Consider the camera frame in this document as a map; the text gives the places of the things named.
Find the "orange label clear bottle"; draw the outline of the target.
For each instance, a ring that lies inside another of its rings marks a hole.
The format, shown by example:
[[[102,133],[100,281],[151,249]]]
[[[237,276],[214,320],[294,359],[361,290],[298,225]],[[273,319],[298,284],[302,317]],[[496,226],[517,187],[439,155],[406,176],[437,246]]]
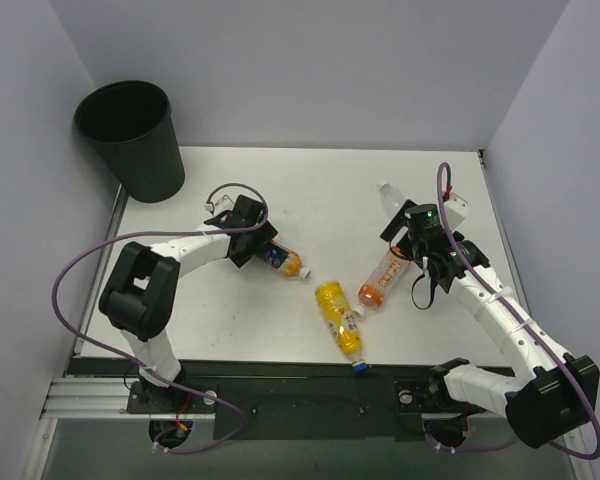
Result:
[[[357,304],[353,311],[364,317],[380,308],[393,287],[397,285],[410,266],[403,252],[392,246],[380,260],[374,271],[359,288]]]

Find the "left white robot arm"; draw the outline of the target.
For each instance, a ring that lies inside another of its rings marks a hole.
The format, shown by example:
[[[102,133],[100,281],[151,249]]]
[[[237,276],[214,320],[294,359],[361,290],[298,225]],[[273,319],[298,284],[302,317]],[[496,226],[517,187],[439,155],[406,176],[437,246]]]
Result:
[[[235,201],[223,196],[211,212],[199,227],[200,236],[124,245],[99,300],[99,311],[142,363],[141,391],[166,412],[177,410],[186,399],[180,382],[185,371],[166,332],[179,279],[218,260],[242,267],[277,234],[264,219],[264,204],[245,195]]]

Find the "orange and blue bottle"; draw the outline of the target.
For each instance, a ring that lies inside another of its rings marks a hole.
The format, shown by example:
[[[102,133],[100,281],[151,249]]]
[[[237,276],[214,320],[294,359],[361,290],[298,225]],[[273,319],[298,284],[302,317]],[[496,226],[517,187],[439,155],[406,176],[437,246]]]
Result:
[[[268,241],[256,257],[287,278],[307,279],[311,275],[301,257],[275,240]]]

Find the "yellow bottle with blue cap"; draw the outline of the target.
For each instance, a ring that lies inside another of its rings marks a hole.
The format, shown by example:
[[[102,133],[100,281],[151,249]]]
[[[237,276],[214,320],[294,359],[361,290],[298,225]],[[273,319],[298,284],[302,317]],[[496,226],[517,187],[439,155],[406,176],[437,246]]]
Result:
[[[356,314],[340,283],[323,283],[315,289],[314,294],[320,313],[341,354],[349,361],[355,373],[365,372],[369,365],[364,358]]]

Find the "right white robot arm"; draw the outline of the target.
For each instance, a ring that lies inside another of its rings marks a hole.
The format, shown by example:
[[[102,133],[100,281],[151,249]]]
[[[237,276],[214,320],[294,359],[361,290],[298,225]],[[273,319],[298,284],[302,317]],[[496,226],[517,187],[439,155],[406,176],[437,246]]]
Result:
[[[435,204],[411,200],[391,207],[380,237],[395,241],[434,289],[454,297],[509,362],[510,376],[462,358],[433,368],[426,394],[448,409],[464,402],[496,414],[524,444],[539,448],[594,421],[600,372],[588,356],[574,357],[550,338],[498,278],[489,259],[456,227],[466,217],[459,198]]]

